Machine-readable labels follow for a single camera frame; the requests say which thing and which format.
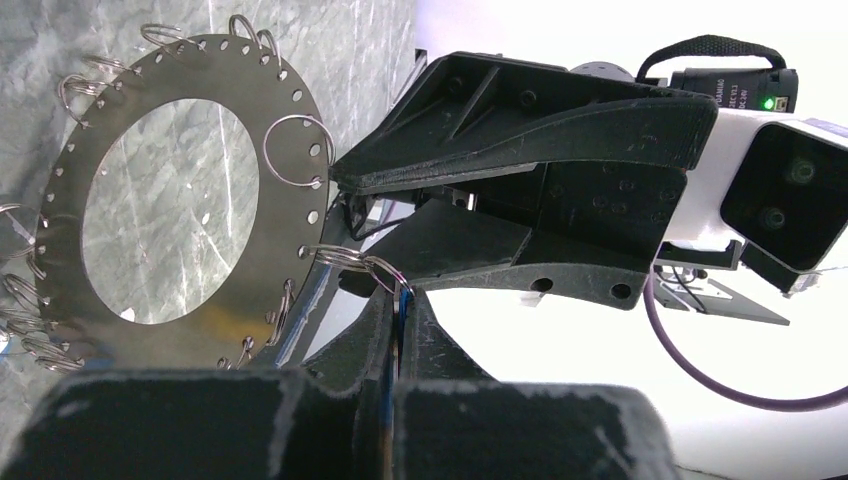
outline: gray marble wall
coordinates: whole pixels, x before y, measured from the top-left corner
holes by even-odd
[[[0,0],[0,202],[40,206],[74,127],[57,83],[69,73],[94,75],[81,54],[129,64],[154,49],[139,35],[143,23],[223,33],[229,16],[242,13],[257,30],[269,29],[341,155],[385,116],[412,69],[414,11],[414,0]],[[143,323],[172,319],[220,285],[253,221],[254,158],[235,117],[200,101],[153,112],[115,145],[89,198],[84,254],[94,287],[116,313]],[[12,270],[25,271],[4,265]],[[28,356],[0,360],[0,465],[55,378]]]

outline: screw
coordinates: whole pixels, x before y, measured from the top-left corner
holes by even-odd
[[[677,192],[670,189],[670,188],[666,188],[665,190],[660,192],[660,200],[662,200],[664,202],[670,202],[670,201],[676,200],[676,199],[677,199]]]
[[[668,214],[665,212],[657,212],[651,215],[651,221],[654,223],[665,223],[668,221]]]

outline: wire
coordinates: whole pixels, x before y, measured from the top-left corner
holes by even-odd
[[[704,302],[702,302],[701,299],[698,298],[697,295],[695,295],[695,292],[693,292],[692,289],[689,288],[689,285],[688,285],[689,283],[694,282],[695,278],[698,278],[698,276],[695,275],[695,277],[691,281],[684,282],[683,279],[680,277],[680,274],[677,273],[677,269],[675,267],[671,267],[671,273],[673,273],[674,278],[677,279],[677,284],[680,285],[681,287],[683,287],[683,290],[686,290],[686,293],[688,293],[689,296],[692,297],[693,300],[695,300],[695,303],[697,303],[698,306],[701,308],[701,310],[699,310],[698,313],[703,313],[704,315],[709,315],[709,313],[707,312],[707,306],[704,305]]]
[[[668,333],[666,333],[663,328],[659,314],[657,313],[656,303],[654,303],[654,280],[652,273],[649,274],[648,281],[645,283],[645,290],[642,293],[642,298],[645,302],[645,311],[648,314],[648,319],[651,322],[654,334],[656,334],[660,344],[663,348],[665,348],[665,351],[668,352],[672,360],[674,360],[674,362],[677,363],[677,365],[688,373],[695,381],[722,397],[749,407],[775,412],[812,412],[835,407],[848,402],[848,387],[843,387],[834,392],[817,397],[781,400],[749,395],[713,380],[704,372],[698,370],[694,365],[692,365],[692,363],[689,362],[689,360],[686,359],[686,357],[683,356],[682,353],[680,353],[680,350],[674,346],[674,342],[671,341]]]
[[[368,220],[368,216],[362,215],[360,217],[359,221],[356,222],[356,225],[354,225],[353,224],[353,213],[351,212],[351,209],[350,209],[350,202],[349,201],[348,202],[341,202],[341,204],[342,204],[342,213],[344,214],[345,225],[347,226],[348,233],[350,233],[350,238],[353,239],[354,242],[361,242],[361,241],[365,240],[366,238],[370,237],[371,235],[374,235],[375,233],[379,233],[379,232],[382,232],[383,230],[386,230],[388,228],[392,228],[392,227],[395,227],[397,225],[400,225],[401,222],[403,222],[405,220],[403,218],[399,218],[397,220],[392,220],[391,222],[386,222],[384,224],[377,225],[376,227],[372,228],[371,230],[368,230],[368,231],[365,231],[365,232],[362,232],[362,233],[357,233],[360,230],[362,230],[362,227],[365,226],[365,222]]]

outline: circular metal plate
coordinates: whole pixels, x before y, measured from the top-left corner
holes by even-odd
[[[255,339],[255,354],[271,334],[265,314],[280,308],[284,282],[293,279],[297,295],[312,266],[311,259],[298,257],[298,248],[321,238],[323,220],[310,223],[307,217],[318,212],[324,218],[327,182],[317,189],[282,184],[262,157],[265,132],[278,118],[305,114],[320,120],[306,85],[286,62],[280,79],[276,58],[264,58],[270,51],[250,39],[210,34],[191,41],[196,43],[171,44],[173,54],[157,49],[142,58],[131,67],[140,67],[141,76],[125,72],[115,79],[83,115],[90,127],[71,134],[45,191],[47,226],[40,225],[35,247],[36,263],[47,274],[37,283],[49,300],[42,314],[60,324],[54,340],[70,342],[69,354],[82,356],[88,366],[212,368],[222,356],[239,358],[248,335]],[[168,323],[135,324],[104,304],[86,274],[86,201],[101,162],[124,132],[157,107],[182,99],[217,102],[247,129],[259,161],[256,219],[241,258],[206,302]],[[311,156],[315,144],[326,145],[314,124],[284,122],[271,134],[268,152],[286,178],[326,180],[327,149]]]

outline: central opening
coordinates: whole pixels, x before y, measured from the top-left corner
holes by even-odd
[[[83,259],[121,318],[160,324],[224,283],[253,227],[256,153],[235,114],[206,100],[163,105],[133,125],[92,183]]]

